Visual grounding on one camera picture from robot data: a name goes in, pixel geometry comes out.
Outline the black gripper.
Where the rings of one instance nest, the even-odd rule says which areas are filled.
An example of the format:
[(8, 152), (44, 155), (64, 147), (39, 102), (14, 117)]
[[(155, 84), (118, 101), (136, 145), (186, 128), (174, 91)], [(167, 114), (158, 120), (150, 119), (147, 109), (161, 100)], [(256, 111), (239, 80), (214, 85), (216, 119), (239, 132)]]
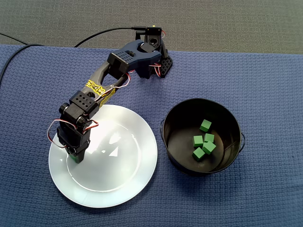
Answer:
[(90, 130), (81, 132), (68, 123), (60, 122), (57, 128), (57, 136), (67, 153), (75, 156), (75, 162), (77, 164), (82, 162), (85, 150), (90, 144)]

